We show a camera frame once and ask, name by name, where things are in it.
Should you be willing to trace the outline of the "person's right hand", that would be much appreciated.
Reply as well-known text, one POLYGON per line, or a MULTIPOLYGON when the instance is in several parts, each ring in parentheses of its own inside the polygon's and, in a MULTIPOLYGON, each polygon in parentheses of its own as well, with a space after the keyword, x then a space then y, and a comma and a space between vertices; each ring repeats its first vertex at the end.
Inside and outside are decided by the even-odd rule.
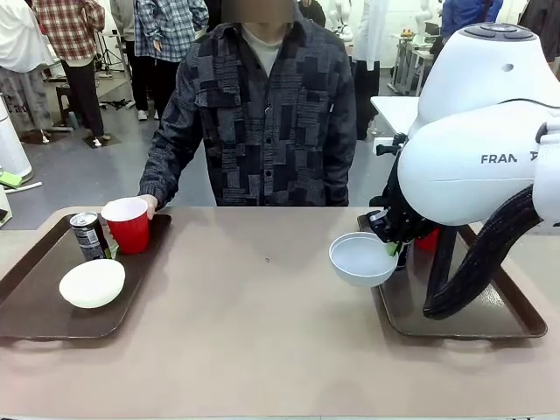
POLYGON ((149 220, 152 220, 155 212, 158 210, 157 198, 150 194, 139 195, 138 198, 147 203, 147 217, 149 220))

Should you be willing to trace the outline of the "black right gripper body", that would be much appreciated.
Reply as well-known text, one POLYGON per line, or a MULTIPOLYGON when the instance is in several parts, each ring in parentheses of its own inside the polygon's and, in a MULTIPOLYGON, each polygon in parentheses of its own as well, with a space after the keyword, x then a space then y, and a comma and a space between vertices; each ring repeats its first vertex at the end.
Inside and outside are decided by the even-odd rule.
POLYGON ((394 165, 381 195, 387 213, 383 216, 380 237, 385 242, 411 242, 424 238, 438 228, 438 224, 421 216, 404 198, 394 165))

